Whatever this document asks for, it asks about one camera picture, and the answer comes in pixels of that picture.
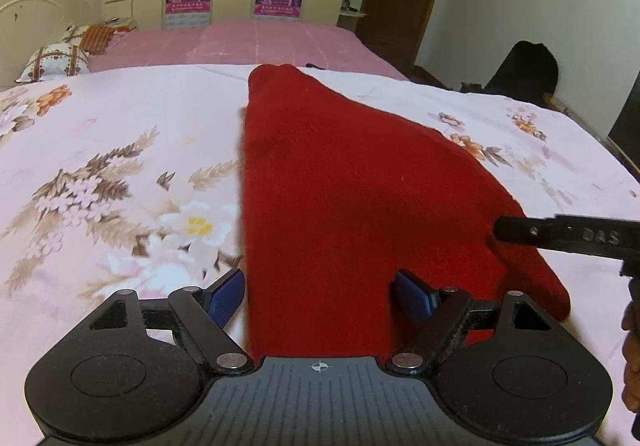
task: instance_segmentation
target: red fabric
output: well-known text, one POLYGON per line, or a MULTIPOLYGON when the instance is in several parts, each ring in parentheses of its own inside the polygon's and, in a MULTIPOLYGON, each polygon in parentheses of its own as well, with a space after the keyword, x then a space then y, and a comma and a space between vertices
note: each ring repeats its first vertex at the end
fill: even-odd
POLYGON ((353 102, 293 66, 249 78, 242 223, 252 356, 391 353, 398 269, 478 299, 569 296, 534 248, 494 240, 518 203, 439 132, 353 102))

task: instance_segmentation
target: chair backrest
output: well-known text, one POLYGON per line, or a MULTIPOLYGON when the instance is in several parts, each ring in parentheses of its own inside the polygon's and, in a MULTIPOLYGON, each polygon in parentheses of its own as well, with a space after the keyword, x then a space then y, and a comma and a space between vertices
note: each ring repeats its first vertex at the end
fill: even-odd
POLYGON ((547 108, 543 93, 558 85, 558 62, 542 43, 519 41, 484 87, 484 93, 506 95, 547 108))

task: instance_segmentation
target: white floral sheet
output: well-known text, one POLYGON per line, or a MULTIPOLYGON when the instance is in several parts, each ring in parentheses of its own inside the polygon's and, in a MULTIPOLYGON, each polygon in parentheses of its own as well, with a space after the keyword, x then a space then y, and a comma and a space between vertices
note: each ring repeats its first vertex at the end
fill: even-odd
MULTIPOLYGON (((119 288, 163 297, 239 260, 238 143, 253 66, 124 68, 0 95, 0 429, 41 438, 24 378, 119 288)), ((640 187, 559 113, 387 77, 303 69, 345 96, 440 130, 532 217, 640 218, 640 187)), ((620 402, 628 299, 619 263, 543 251, 572 297, 568 328, 613 378, 606 444, 633 444, 620 402)), ((244 342, 243 312, 228 331, 244 342)))

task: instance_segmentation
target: cream headboard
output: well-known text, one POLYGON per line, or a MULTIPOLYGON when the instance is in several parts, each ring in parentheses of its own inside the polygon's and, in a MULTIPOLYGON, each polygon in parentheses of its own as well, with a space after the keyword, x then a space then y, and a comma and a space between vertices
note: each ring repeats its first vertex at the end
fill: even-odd
POLYGON ((86 0, 0 0, 0 90, 15 86, 29 57, 95 17, 86 0))

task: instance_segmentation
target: human hand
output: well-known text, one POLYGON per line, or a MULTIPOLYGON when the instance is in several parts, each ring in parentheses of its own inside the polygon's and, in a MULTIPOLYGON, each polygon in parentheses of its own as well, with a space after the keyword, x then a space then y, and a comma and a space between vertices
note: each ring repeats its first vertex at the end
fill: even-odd
POLYGON ((636 333, 636 317, 633 305, 626 307, 622 318, 622 330, 628 331, 622 355, 625 356, 625 389, 622 400, 632 412, 640 410, 640 339, 636 333))

